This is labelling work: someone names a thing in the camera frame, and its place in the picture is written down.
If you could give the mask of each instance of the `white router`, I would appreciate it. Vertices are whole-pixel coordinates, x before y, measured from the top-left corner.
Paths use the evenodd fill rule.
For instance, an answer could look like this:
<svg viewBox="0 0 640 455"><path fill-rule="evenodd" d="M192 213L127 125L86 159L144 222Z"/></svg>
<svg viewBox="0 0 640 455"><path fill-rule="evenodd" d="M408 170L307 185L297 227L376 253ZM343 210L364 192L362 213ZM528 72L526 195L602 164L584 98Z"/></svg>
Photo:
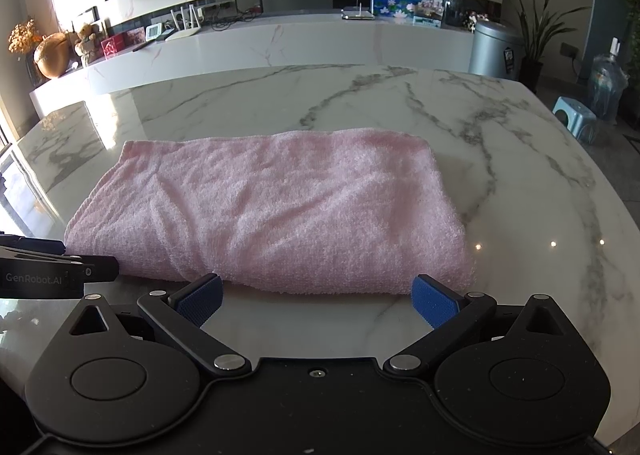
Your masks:
<svg viewBox="0 0 640 455"><path fill-rule="evenodd" d="M175 13L172 10L171 14L174 17L175 25L180 30L177 32L174 32L174 34L169 36L166 39L166 42L170 40L178 40L179 38L186 38L187 36L193 36L197 32L200 32L200 30L202 29L202 26L200 25L198 15L196 15L196 10L193 7L193 4L189 4L189 14L191 18L190 22L187 22L187 18L184 13L184 8L180 8L180 11L182 12L182 25L184 26L184 28L180 29L180 24L178 24L178 20L175 18Z"/></svg>

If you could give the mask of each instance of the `sunlight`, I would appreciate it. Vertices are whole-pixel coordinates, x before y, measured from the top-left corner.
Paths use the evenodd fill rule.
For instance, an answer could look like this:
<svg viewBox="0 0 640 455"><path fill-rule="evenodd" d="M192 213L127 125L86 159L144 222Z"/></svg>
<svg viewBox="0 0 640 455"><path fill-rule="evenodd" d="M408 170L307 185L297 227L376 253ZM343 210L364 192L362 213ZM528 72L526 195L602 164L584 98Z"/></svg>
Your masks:
<svg viewBox="0 0 640 455"><path fill-rule="evenodd" d="M94 122L94 128L102 141L102 146L105 150L110 150L116 146L115 136L118 130L118 111L111 95L95 96L87 99L84 104Z"/></svg>

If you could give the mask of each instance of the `electronic device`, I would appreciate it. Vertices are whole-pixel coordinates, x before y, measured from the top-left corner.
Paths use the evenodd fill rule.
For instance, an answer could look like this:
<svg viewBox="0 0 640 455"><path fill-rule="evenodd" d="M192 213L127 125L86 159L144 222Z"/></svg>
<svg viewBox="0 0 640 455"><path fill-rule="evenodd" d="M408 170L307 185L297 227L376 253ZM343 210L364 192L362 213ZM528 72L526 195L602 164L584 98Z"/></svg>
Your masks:
<svg viewBox="0 0 640 455"><path fill-rule="evenodd" d="M362 9L362 3L359 6L342 9L343 20L375 20L376 17L369 10Z"/></svg>
<svg viewBox="0 0 640 455"><path fill-rule="evenodd" d="M176 31L177 29L175 28L165 29L162 34L160 34L159 36L156 36L153 40L147 40L143 44L136 45L136 47L133 48L132 52L136 52L136 51L139 51L140 49L144 49L145 47L148 47L149 45L151 45L153 42L164 42Z"/></svg>
<svg viewBox="0 0 640 455"><path fill-rule="evenodd" d="M162 34L162 27L162 22L148 26L145 31L145 41L148 42L149 40L155 40L158 36L160 36Z"/></svg>
<svg viewBox="0 0 640 455"><path fill-rule="evenodd" d="M192 29L183 29L182 31L177 31L175 34L172 34L167 41L171 40L179 40L180 38L186 38L187 36L193 36L200 32L200 28L192 28Z"/></svg>
<svg viewBox="0 0 640 455"><path fill-rule="evenodd" d="M434 330L382 368L263 358L252 369L200 329L222 301L214 274L135 305L85 296L24 387L44 434L25 454L608 453L593 436L609 381L546 294L497 305L420 275L412 301Z"/></svg>
<svg viewBox="0 0 640 455"><path fill-rule="evenodd" d="M174 10L171 10L171 16L174 20L174 27L177 31L180 31L180 24L178 24L178 18L175 16Z"/></svg>
<svg viewBox="0 0 640 455"><path fill-rule="evenodd" d="M65 250L60 241L0 232L0 298L82 298L85 283L118 276L113 257L65 255Z"/></svg>

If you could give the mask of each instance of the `silver trash can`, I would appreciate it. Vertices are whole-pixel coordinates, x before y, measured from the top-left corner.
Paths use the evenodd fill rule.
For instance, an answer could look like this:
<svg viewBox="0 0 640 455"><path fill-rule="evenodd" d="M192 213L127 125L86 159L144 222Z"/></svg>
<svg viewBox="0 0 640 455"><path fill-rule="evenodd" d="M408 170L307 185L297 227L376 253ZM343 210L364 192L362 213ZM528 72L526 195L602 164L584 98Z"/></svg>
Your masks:
<svg viewBox="0 0 640 455"><path fill-rule="evenodd" d="M469 72L506 80L517 80L524 58L520 31L496 22L476 24Z"/></svg>

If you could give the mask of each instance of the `teddy bear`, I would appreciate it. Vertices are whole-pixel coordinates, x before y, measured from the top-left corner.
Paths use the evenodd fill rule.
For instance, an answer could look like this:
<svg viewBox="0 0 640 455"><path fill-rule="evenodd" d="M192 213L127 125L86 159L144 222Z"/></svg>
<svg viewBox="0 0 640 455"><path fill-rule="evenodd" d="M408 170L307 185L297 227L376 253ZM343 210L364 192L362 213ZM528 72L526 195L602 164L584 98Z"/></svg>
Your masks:
<svg viewBox="0 0 640 455"><path fill-rule="evenodd" d="M97 53L95 44L96 35L94 28L89 24L85 24L78 31L78 40L76 40L76 44L74 45L76 54L80 57L83 67L87 67L95 60Z"/></svg>

